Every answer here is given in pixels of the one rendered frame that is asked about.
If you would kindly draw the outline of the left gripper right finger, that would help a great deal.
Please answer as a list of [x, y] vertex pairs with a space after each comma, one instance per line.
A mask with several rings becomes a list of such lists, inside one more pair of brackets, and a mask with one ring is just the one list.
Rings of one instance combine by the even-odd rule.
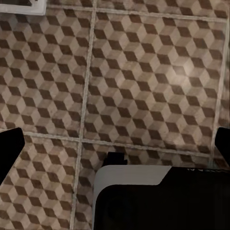
[[230, 129], [224, 127], [218, 128], [215, 145], [230, 166]]

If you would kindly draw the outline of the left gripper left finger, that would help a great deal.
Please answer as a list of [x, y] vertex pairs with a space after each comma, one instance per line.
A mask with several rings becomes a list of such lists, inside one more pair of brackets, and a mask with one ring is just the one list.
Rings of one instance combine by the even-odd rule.
[[0, 133], [0, 184], [25, 146], [20, 127]]

